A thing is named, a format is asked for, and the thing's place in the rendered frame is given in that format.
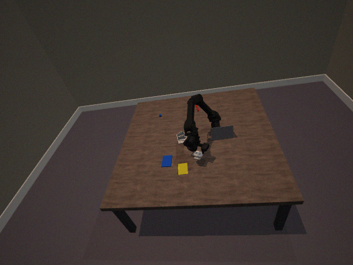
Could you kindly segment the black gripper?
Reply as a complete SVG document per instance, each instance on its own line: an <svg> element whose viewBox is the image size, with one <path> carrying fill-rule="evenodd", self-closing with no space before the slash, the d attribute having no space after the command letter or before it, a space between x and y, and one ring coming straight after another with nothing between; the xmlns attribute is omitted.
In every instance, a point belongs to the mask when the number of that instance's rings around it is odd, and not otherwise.
<svg viewBox="0 0 353 265"><path fill-rule="evenodd" d="M200 138L200 137L199 137L199 138ZM208 150L209 144L208 144L208 143L203 143L203 144L201 144L201 143L200 143L201 141L199 140L199 138L196 139L196 143L198 144L199 147L201 147L202 154L204 154L204 152L206 152L206 151ZM183 142L183 145L184 145L184 146L186 146L186 145L185 145L185 142L186 142L186 140ZM187 146L186 146L186 147L187 147Z"/></svg>

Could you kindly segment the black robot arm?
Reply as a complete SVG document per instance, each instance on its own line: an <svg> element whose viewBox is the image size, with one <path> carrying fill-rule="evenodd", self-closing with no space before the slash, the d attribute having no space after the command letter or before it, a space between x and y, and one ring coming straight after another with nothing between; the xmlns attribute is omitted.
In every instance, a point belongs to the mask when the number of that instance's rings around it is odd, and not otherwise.
<svg viewBox="0 0 353 265"><path fill-rule="evenodd" d="M211 110L208 105L203 101L203 97L201 94L191 96L191 98L187 102L187 119L184 123L184 131L185 136L187 136L185 145L187 146L187 149L192 152L197 150L198 144L196 143L196 139L199 138L198 128L196 127L196 123L194 121L195 105L199 105L208 114L209 122L212 122L212 128L220 127L219 121L221 120L220 115L216 111Z"/></svg>

